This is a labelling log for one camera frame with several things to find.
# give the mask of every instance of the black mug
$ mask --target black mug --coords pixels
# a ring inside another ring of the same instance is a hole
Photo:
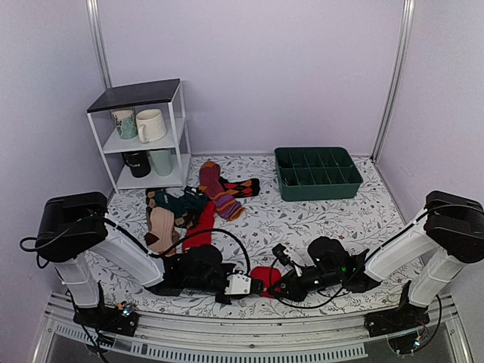
[[[122,153],[124,163],[135,178],[143,178],[151,172],[150,161],[146,151],[129,151]]]

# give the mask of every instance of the shelf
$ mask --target shelf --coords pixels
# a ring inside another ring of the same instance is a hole
[[[182,178],[187,180],[188,170],[190,169],[190,154],[181,155],[181,165],[183,166]],[[168,176],[159,176],[154,168],[151,168],[150,174],[144,178],[135,178],[131,175],[128,166],[124,166],[119,176],[117,187],[118,189],[145,189],[158,187],[181,187],[184,182],[180,179],[178,162],[176,155],[172,155],[173,171]]]
[[[87,113],[117,108],[162,104],[171,102],[180,86],[180,79],[122,85],[107,89],[91,106]]]
[[[185,121],[186,119],[181,117],[175,119],[176,133],[178,137],[178,140],[176,141],[173,140],[172,124],[169,120],[165,122],[166,135],[160,140],[148,142],[146,144],[142,144],[141,141],[139,141],[138,136],[130,138],[129,140],[122,140],[119,137],[118,131],[114,129],[103,146],[103,152],[105,154],[113,154],[122,153],[124,151],[169,149],[171,147],[175,147],[180,143],[180,139],[182,138]]]

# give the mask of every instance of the metal corner post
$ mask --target metal corner post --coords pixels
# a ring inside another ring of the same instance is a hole
[[[414,16],[414,3],[414,0],[404,0],[402,25],[400,26],[399,45],[397,47],[392,80],[390,83],[388,96],[386,98],[380,129],[378,130],[377,139],[371,153],[371,159],[375,162],[375,164],[378,163],[378,159],[380,158],[380,154],[383,149],[386,133],[388,132],[393,108],[396,102],[396,96],[399,90],[400,79],[402,78],[402,71],[405,63],[405,56],[407,55],[408,42],[410,41],[411,24]]]
[[[107,66],[106,50],[101,30],[101,20],[99,18],[98,0],[86,0],[88,7],[89,26],[91,27],[92,42],[98,60],[99,73],[105,89],[111,88],[111,75]]]

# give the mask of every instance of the white mug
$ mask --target white mug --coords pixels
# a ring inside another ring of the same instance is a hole
[[[161,110],[156,108],[141,111],[136,115],[139,141],[143,144],[160,140],[166,135],[166,126]]]

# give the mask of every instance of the beige sock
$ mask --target beige sock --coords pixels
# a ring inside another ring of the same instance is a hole
[[[149,232],[144,236],[148,248],[154,252],[162,253],[169,249],[180,237],[175,231],[175,217],[173,212],[164,208],[155,207],[148,219]],[[175,253],[172,250],[167,256]]]

